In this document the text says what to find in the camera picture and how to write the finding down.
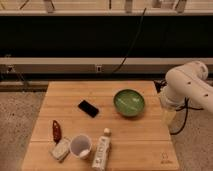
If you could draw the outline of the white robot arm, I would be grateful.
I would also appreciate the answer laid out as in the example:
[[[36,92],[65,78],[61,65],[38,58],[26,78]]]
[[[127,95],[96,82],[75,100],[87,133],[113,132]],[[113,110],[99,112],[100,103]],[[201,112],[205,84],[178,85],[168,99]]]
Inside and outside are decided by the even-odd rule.
[[[206,83],[208,68],[201,61],[192,61],[170,69],[165,80],[167,85],[159,93],[163,108],[163,121],[170,125],[175,110],[189,98],[213,114],[213,87]]]

